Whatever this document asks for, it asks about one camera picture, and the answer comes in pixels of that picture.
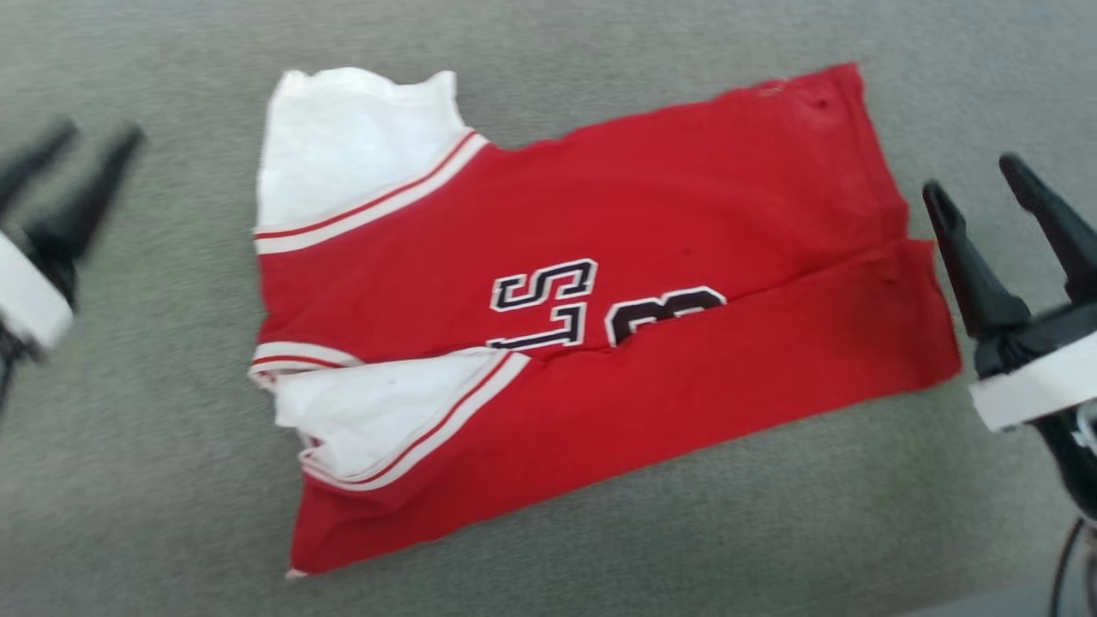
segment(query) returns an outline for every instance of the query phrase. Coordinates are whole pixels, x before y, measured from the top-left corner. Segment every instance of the white fabric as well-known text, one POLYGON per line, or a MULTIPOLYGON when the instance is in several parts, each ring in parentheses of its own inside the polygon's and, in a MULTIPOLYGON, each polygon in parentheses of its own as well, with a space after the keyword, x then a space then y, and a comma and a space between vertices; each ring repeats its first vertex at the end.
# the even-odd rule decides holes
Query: white fabric
POLYGON ((317 369, 357 367, 362 360, 338 349, 309 343, 275 341, 256 347, 248 377, 260 388, 273 390, 283 374, 317 369))
POLYGON ((1097 399, 1097 333, 969 390, 991 430, 1097 399))
POLYGON ((421 360, 287 374, 274 390, 275 423, 317 439, 314 448, 302 452, 302 462, 306 471, 312 467, 325 480, 337 482, 386 470, 412 447, 419 448, 402 461, 400 469, 370 486, 376 487, 452 437, 487 401, 480 399, 505 388, 527 361, 520 354, 475 348, 421 360), (459 410, 468 401, 465 410, 459 410))
POLYGON ((20 340, 53 349, 72 323, 72 307, 8 236, 0 233, 0 319, 20 340))
POLYGON ((452 71, 405 86, 360 68, 287 71, 268 106, 257 231, 338 213, 423 173, 468 132, 455 96, 452 71))
POLYGON ((482 135, 468 132, 453 149, 442 150, 443 156, 429 166, 429 171, 409 178, 410 182, 398 188, 386 187, 378 199, 354 200, 350 207, 329 211, 317 218, 258 228, 256 251, 263 255, 307 248, 407 207, 449 182, 487 143, 482 135))

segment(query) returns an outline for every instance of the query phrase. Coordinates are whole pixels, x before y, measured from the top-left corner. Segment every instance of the robotic arm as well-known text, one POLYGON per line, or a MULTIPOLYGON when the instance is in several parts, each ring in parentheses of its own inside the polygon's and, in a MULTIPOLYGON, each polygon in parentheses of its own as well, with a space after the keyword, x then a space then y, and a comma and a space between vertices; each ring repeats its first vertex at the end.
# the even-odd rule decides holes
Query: robotic arm
MULTIPOLYGON (((63 122, 0 166, 0 217, 76 134, 71 122, 63 122)), ((88 251, 143 141, 136 126, 123 131, 103 153, 98 171, 69 199, 23 226, 22 233, 0 233, 0 410, 15 364, 43 357, 71 324, 76 263, 88 251)))
POLYGON ((964 327, 976 341, 975 408, 992 430, 1036 428, 1081 514, 1063 550, 1050 613, 1061 614, 1064 573, 1083 538, 1088 554, 1081 595, 1085 614, 1097 615, 1097 233, 1017 155, 1004 155, 999 167, 1066 272, 1070 302, 1047 313, 1033 316, 1006 291, 940 184, 927 183, 923 198, 964 327))

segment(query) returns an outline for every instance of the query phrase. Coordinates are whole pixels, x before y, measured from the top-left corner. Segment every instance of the jersey fold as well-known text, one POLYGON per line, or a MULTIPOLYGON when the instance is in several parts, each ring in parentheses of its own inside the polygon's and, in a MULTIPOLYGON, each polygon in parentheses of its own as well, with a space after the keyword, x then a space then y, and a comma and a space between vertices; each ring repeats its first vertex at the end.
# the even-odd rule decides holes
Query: jersey fold
POLYGON ((504 149, 443 72, 291 74, 250 375, 295 575, 960 368, 853 65, 504 149))

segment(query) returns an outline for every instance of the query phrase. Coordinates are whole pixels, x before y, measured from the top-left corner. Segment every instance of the white sleeve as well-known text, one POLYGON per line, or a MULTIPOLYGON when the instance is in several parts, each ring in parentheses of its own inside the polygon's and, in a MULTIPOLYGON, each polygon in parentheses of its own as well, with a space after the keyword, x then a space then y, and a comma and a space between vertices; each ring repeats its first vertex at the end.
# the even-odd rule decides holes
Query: white sleeve
POLYGON ((286 374, 275 423, 305 438, 305 473, 350 491, 384 487, 451 439, 529 358, 474 348, 437 358, 286 374))
POLYGON ((287 71, 267 112, 257 227, 323 217, 422 173, 468 132, 456 77, 397 85, 361 68, 287 71))

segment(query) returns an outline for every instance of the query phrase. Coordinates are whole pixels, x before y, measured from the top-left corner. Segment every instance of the gray carpet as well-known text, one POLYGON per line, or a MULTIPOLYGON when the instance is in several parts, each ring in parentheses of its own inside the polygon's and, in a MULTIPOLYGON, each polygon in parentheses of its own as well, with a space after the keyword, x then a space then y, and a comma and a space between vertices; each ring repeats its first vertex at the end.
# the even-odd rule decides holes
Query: gray carpet
POLYGON ((938 177, 1048 306, 1061 272, 995 160, 1097 221, 1095 31, 1090 0, 0 0, 0 148, 58 113, 89 137, 29 207, 122 121, 150 136, 79 326, 0 425, 0 615, 887 615, 1044 582, 1068 503, 969 372, 287 583, 297 442, 244 377, 249 226, 286 68, 453 69, 465 120, 517 146, 859 60, 914 234, 938 177))

